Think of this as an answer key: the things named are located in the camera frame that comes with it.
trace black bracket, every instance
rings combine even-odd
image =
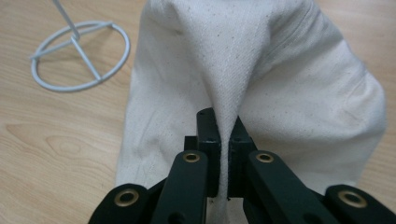
[[[206,197],[219,189],[221,143],[212,108],[197,114],[197,135],[186,136],[169,176],[151,189],[125,184],[111,190],[90,224],[205,223]],[[346,185],[324,196],[308,189],[276,154],[258,150],[240,118],[229,142],[230,198],[244,198],[252,224],[392,224],[396,216],[366,192]]]

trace screw hole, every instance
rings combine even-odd
[[[184,221],[185,221],[185,218],[184,218],[183,214],[181,214],[181,213],[173,213],[168,218],[169,224],[183,224]]]
[[[137,202],[139,193],[135,189],[125,189],[114,198],[114,203],[119,207],[126,207]]]
[[[364,208],[367,206],[367,201],[363,197],[350,190],[342,190],[338,192],[338,198],[343,203],[352,207]]]
[[[272,162],[274,157],[267,153],[260,153],[256,156],[256,159],[260,162]]]
[[[200,156],[195,153],[188,153],[183,155],[183,160],[186,162],[196,162],[200,159],[201,159]]]

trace white metal rod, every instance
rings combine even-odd
[[[71,45],[72,43],[73,43],[72,40],[66,40],[66,41],[60,43],[59,45],[53,46],[51,48],[45,49],[43,51],[38,52],[37,54],[32,55],[30,57],[30,59],[32,60],[32,59],[36,59],[36,58],[42,57],[42,56],[44,56],[46,54],[52,53],[53,51],[55,51],[57,49],[61,49],[61,48],[64,48],[64,47],[66,47],[68,45]]]
[[[79,34],[80,34],[80,35],[85,35],[85,34],[87,34],[87,33],[90,33],[90,32],[93,32],[93,31],[96,31],[96,30],[99,30],[99,29],[102,29],[102,28],[107,27],[107,26],[110,26],[110,25],[112,25],[112,24],[113,24],[112,21],[102,22],[102,23],[99,24],[99,25],[95,25],[95,26],[93,26],[93,27],[80,30],[80,31],[79,31]]]
[[[90,28],[81,30],[81,31],[79,32],[79,34],[80,34],[80,35],[85,35],[85,34],[87,34],[87,33],[90,33],[90,32],[93,32],[93,31],[96,31],[96,30],[99,30],[99,29],[102,29],[103,27],[107,27],[107,26],[110,26],[110,25],[112,25],[112,24],[113,24],[112,21],[102,22],[102,23],[99,24],[99,25],[95,25],[95,26],[93,26],[93,27],[90,27]],[[55,50],[57,50],[57,49],[61,49],[61,48],[64,48],[64,47],[66,47],[66,46],[68,46],[68,45],[71,45],[72,43],[73,43],[72,40],[66,40],[66,41],[62,42],[61,44],[58,44],[58,45],[56,45],[56,46],[53,46],[53,47],[51,47],[51,48],[45,49],[45,50],[43,50],[43,51],[38,52],[37,54],[32,55],[32,56],[30,57],[30,59],[32,60],[32,59],[36,59],[36,58],[42,57],[42,56],[44,56],[44,55],[46,55],[46,54],[52,53],[53,51],[55,51]]]
[[[100,77],[99,73],[96,71],[95,67],[93,67],[93,64],[91,63],[90,59],[87,57],[85,54],[84,50],[81,48],[77,40],[72,36],[71,38],[74,46],[76,47],[78,53],[81,55],[82,59],[85,61],[85,63],[88,65],[88,67],[91,69],[93,75],[97,80],[101,80],[102,78]]]
[[[61,3],[59,2],[59,0],[52,0],[53,4],[55,4],[55,6],[58,8],[59,12],[62,14],[62,16],[64,17],[64,19],[66,20],[67,24],[70,26],[70,29],[72,29],[75,38],[79,39],[79,32],[76,28],[76,26],[74,25],[74,23],[72,22],[72,20],[70,20],[70,17],[67,16],[66,11],[64,11],[64,8],[62,7]]]

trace wood grain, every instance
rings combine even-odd
[[[114,21],[130,36],[127,63],[109,81],[75,93],[44,90],[32,79],[37,46],[65,26],[50,0],[0,0],[0,223],[87,223],[113,188],[143,0],[62,1],[74,22]],[[318,0],[388,96],[389,127],[359,186],[396,211],[396,2]],[[100,72],[123,51],[108,30],[81,40]],[[90,73],[73,49],[39,65],[52,83]]]

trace metal ring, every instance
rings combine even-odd
[[[273,162],[274,157],[267,153],[257,154],[256,159],[260,162]]]
[[[350,198],[348,198],[348,196],[354,197],[355,199],[357,199],[357,201],[356,202],[352,201]],[[338,198],[340,198],[341,201],[343,201],[343,203],[346,203],[352,207],[356,207],[356,208],[367,207],[367,201],[359,194],[350,190],[342,190],[338,192]]]
[[[96,25],[100,25],[103,23],[106,23],[106,22],[105,21],[83,21],[83,22],[76,23],[75,26],[76,26],[76,28],[81,28],[81,27],[87,27],[87,26],[88,27],[96,26]],[[122,37],[125,41],[125,50],[124,50],[119,62],[110,71],[108,71],[106,74],[102,75],[101,79],[95,79],[93,81],[89,81],[87,83],[83,83],[83,84],[79,84],[77,86],[71,86],[71,87],[51,85],[48,82],[41,79],[40,75],[37,72],[38,63],[40,61],[40,57],[38,57],[38,58],[32,59],[31,71],[32,71],[32,76],[33,76],[34,80],[41,87],[46,88],[50,91],[70,92],[70,91],[86,90],[86,89],[96,86],[96,85],[104,82],[105,80],[109,79],[110,77],[112,77],[114,74],[116,74],[116,72],[118,72],[121,69],[121,67],[125,64],[126,60],[128,59],[129,51],[131,49],[131,43],[129,41],[129,37],[126,34],[126,32],[124,30],[122,30],[118,25],[116,25],[115,23],[111,23],[111,25],[109,25],[109,27],[111,27],[112,29],[114,29],[115,31],[119,32],[122,35]],[[41,43],[38,46],[37,50],[35,51],[35,54],[40,53],[41,51],[45,50],[47,48],[47,46],[49,46],[53,41],[55,41],[55,39],[59,38],[62,35],[67,34],[70,31],[71,31],[71,28],[69,26],[66,26],[63,29],[59,30],[58,32],[54,33],[53,35],[50,35],[46,40],[44,40],[43,43]]]
[[[201,157],[195,153],[187,153],[187,154],[183,155],[183,160],[186,162],[196,162],[200,159],[201,159]]]
[[[123,200],[122,196],[126,194],[132,194],[132,198],[129,200]],[[119,207],[126,207],[131,204],[134,204],[139,199],[139,193],[135,189],[125,189],[119,192],[114,198],[114,203]]]

